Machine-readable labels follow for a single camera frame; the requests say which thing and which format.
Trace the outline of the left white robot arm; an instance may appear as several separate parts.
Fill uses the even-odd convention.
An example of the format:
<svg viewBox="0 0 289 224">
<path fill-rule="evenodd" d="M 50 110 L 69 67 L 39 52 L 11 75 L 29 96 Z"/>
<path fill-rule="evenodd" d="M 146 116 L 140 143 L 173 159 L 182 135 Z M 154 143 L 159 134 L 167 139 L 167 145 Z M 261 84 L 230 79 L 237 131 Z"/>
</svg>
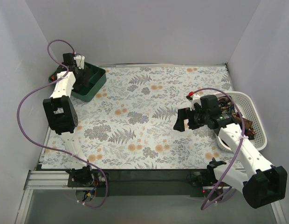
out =
<svg viewBox="0 0 289 224">
<path fill-rule="evenodd" d="M 67 173 L 73 181 L 88 187 L 94 183 L 95 176 L 85 163 L 87 159 L 76 132 L 78 116 L 70 100 L 76 78 L 72 71 L 59 70 L 57 79 L 53 93 L 43 101 L 45 114 L 49 127 L 61 138 L 65 151 L 72 157 L 72 165 Z"/>
</svg>

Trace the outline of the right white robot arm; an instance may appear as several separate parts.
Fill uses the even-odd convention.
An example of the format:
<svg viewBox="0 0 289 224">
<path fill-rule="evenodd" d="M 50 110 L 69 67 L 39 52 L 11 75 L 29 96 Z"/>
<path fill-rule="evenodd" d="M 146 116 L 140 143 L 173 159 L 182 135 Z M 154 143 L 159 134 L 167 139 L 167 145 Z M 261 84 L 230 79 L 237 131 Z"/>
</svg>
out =
<svg viewBox="0 0 289 224">
<path fill-rule="evenodd" d="M 185 131 L 184 121 L 188 120 L 189 129 L 204 125 L 214 130 L 233 151 L 245 169 L 245 173 L 234 169 L 231 164 L 213 159 L 207 166 L 206 179 L 211 185 L 224 182 L 242 192 L 252 208 L 259 208 L 285 197 L 287 171 L 282 166 L 274 166 L 242 135 L 241 127 L 231 114 L 210 115 L 201 108 L 178 110 L 174 130 Z"/>
</svg>

